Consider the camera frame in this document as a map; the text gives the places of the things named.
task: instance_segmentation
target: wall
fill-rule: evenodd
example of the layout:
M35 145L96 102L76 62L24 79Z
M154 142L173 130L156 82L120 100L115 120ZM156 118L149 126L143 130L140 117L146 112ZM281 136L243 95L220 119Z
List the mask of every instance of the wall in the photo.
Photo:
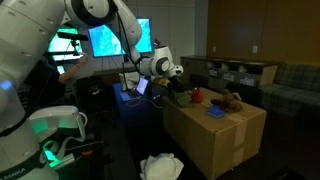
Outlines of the wall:
M124 0L124 3L136 17L151 19L153 39L169 46L174 63L180 64L180 56L194 54L195 0ZM89 54L88 64L74 75L73 81L122 67L122 57L93 58L90 43L82 42L82 46ZM132 64L125 63L125 67L132 67Z
M210 0L207 55L320 65L319 16L318 0Z

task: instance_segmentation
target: blue screen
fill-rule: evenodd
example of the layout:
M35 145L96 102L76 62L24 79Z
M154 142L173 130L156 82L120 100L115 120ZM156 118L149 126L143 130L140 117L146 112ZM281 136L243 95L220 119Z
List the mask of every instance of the blue screen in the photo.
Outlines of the blue screen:
M70 34L78 34L78 30L74 28L60 28L58 29L58 32L64 32L64 33L70 33ZM76 43L79 44L79 46L76 47L78 52L82 52L81 43L79 40L76 40ZM52 38L49 47L49 52L63 52L63 51L74 51L74 48L71 46L71 40L70 39L63 39L59 38L58 34L56 33L54 37ZM73 60L73 59L79 59L80 56L74 56L72 54L67 55L54 55L53 59L55 61L61 61L61 60Z
M136 45L139 53L152 52L151 29L149 19L137 19L142 29L140 41ZM94 57L125 54L116 35L105 25L89 29Z

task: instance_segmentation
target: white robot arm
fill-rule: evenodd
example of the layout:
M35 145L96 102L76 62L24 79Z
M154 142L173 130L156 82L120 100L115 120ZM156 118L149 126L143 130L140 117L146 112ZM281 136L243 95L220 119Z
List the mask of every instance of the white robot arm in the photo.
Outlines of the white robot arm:
M122 28L116 19L121 19ZM1 180L59 179L46 163L28 119L31 114L24 111L17 90L63 24L78 29L108 25L132 62L141 63L139 71L144 75L170 77L183 71L173 65L167 47L156 49L153 58L140 56L135 45L141 29L121 0L0 0Z

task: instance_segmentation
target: cardboard box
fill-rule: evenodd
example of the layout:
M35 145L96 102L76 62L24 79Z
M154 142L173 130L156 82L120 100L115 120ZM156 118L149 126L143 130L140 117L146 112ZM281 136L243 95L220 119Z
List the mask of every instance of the cardboard box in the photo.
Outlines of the cardboard box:
M210 99L221 95L200 90L204 100L187 108L163 98L164 127L202 173L213 180L259 152L266 111L241 102L242 111L214 118L206 111L212 106Z

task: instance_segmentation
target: gray couch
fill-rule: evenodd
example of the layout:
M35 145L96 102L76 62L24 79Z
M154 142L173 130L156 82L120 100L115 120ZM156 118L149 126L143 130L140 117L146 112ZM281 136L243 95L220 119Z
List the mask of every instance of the gray couch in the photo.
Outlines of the gray couch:
M320 111L320 67L302 64L281 64L274 83L261 87L262 106L290 117L303 108Z

